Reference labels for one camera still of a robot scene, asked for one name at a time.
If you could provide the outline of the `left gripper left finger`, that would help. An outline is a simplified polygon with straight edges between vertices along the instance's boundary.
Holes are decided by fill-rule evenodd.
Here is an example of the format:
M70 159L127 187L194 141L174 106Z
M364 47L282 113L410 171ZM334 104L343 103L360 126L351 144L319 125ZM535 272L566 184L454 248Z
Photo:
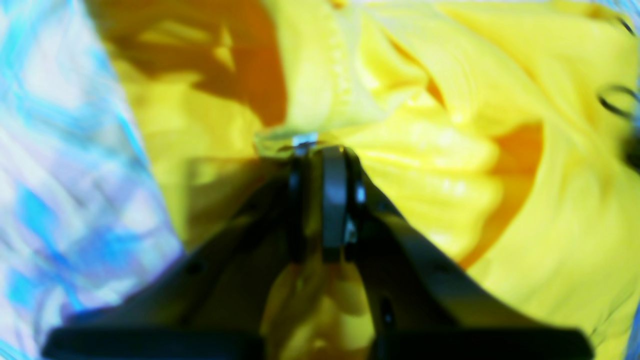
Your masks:
M218 233L121 305L48 335L48 360L264 360L260 326L272 284L308 255L297 149Z

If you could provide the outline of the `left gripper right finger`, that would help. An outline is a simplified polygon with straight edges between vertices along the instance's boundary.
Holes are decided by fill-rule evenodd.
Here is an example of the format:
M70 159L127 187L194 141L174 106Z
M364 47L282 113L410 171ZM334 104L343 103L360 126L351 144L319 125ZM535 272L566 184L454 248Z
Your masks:
M374 322L371 360L591 360L579 330L505 305L413 228L355 152L320 150L322 259L357 268Z

